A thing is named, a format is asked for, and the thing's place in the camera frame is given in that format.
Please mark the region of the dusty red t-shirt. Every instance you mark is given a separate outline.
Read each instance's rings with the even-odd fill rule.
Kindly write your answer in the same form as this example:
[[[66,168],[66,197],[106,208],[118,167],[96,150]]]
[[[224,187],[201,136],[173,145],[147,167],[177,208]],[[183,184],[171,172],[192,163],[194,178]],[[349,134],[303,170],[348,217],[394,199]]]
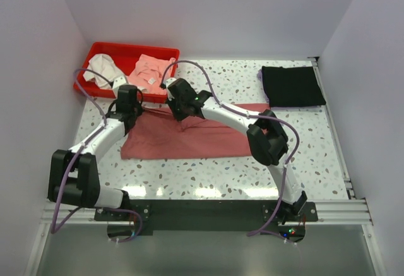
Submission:
[[[121,159],[247,157],[247,136],[222,123],[187,117],[176,121],[166,108],[145,109],[121,148]]]

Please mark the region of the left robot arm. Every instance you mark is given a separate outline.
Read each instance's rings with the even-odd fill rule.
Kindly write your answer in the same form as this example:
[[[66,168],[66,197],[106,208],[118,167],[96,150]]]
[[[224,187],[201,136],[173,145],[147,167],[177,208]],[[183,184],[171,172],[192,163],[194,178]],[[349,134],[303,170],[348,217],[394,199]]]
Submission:
[[[48,200],[81,208],[109,208],[116,220],[131,213],[127,191],[101,186],[97,160],[134,128],[143,112],[141,92],[133,85],[118,88],[105,119],[81,143],[56,150],[51,158]]]

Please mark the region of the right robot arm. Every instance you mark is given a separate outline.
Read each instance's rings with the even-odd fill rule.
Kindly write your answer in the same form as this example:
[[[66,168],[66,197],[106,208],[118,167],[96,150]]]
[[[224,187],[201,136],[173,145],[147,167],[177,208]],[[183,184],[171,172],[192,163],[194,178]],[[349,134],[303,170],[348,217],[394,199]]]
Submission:
[[[279,190],[283,217],[295,221],[304,213],[307,196],[291,165],[293,152],[288,149],[288,136],[271,110],[259,113],[225,104],[212,92],[197,93],[183,78],[169,78],[163,84],[167,90],[167,104],[178,121],[199,117],[246,135],[251,156],[267,166]]]

